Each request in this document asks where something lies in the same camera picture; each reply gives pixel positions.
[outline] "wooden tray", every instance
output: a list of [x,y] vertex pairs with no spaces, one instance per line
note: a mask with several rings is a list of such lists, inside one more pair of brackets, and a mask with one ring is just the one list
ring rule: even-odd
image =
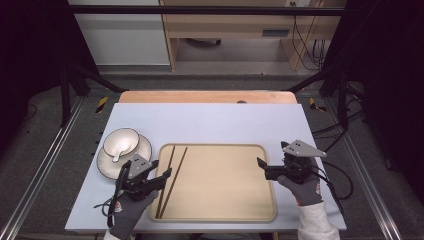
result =
[[[271,183],[265,180],[264,172],[256,160],[257,157],[265,161],[267,159],[261,146],[167,144],[159,153],[158,175],[162,175],[168,168],[174,146],[172,175],[163,190],[163,196],[160,191],[150,206],[149,212],[153,219],[270,221],[274,218],[276,207]],[[157,211],[159,202],[162,217],[160,211]]]

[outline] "white bowl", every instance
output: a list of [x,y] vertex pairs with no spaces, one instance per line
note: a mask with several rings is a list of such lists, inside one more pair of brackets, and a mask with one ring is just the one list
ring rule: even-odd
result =
[[146,137],[139,135],[139,144],[130,153],[125,156],[121,156],[118,162],[113,162],[113,157],[107,154],[104,148],[101,148],[97,155],[97,168],[103,176],[111,179],[118,179],[122,165],[128,161],[132,161],[134,155],[137,153],[146,160],[150,160],[152,156],[152,146]]
[[138,133],[131,128],[120,128],[110,133],[103,144],[105,152],[110,156],[130,153],[138,145]]

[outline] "black pole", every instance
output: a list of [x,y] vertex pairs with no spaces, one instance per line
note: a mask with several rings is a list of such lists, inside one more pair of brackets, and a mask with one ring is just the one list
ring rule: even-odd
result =
[[76,72],[78,72],[79,74],[81,74],[81,75],[83,75],[85,77],[91,78],[92,80],[94,80],[97,83],[99,83],[99,84],[107,87],[108,89],[112,90],[113,92],[122,93],[122,92],[125,92],[125,91],[128,91],[129,90],[129,89],[126,89],[126,88],[118,87],[115,84],[113,84],[113,83],[107,81],[106,79],[102,78],[98,74],[93,73],[93,72],[91,72],[91,71],[89,71],[89,70],[87,70],[87,69],[85,69],[85,68],[83,68],[81,66],[71,65],[71,66],[69,66],[69,68],[72,69],[72,70],[74,70],[74,71],[76,71]]
[[344,8],[250,7],[250,6],[113,6],[70,5],[45,6],[55,11],[74,14],[200,14],[200,15],[281,15],[281,16],[346,16],[364,13]]
[[64,127],[71,117],[71,99],[69,94],[69,81],[66,76],[66,68],[60,73],[60,90],[62,94],[62,123],[61,127]]
[[344,71],[339,73],[339,96],[337,103],[337,117],[343,129],[347,130],[348,128],[348,119],[347,119],[347,106],[346,106],[346,97],[347,97],[347,77]]
[[289,91],[292,93],[296,93],[300,90],[302,90],[303,88],[309,86],[310,84],[316,82],[316,81],[320,81],[320,80],[324,80],[326,78],[328,78],[328,76],[330,76],[331,74],[333,74],[333,71],[335,69],[334,65],[330,65],[327,68],[321,70],[320,72],[308,77],[307,79],[303,80],[302,82],[290,87],[287,90],[284,91]]

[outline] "white cabinet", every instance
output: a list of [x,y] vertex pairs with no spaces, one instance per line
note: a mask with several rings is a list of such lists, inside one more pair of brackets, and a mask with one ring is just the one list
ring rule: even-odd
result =
[[[157,0],[68,0],[71,5],[159,5]],[[169,65],[159,14],[76,14],[97,65]]]

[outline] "spoon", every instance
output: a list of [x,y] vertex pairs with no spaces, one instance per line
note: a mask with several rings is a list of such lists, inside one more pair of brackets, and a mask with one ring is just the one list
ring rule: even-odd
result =
[[121,143],[118,146],[118,150],[117,153],[115,154],[115,156],[113,157],[112,161],[113,162],[118,162],[119,161],[119,157],[121,156],[122,152],[128,150],[128,148],[130,148],[130,144],[128,142],[125,143]]

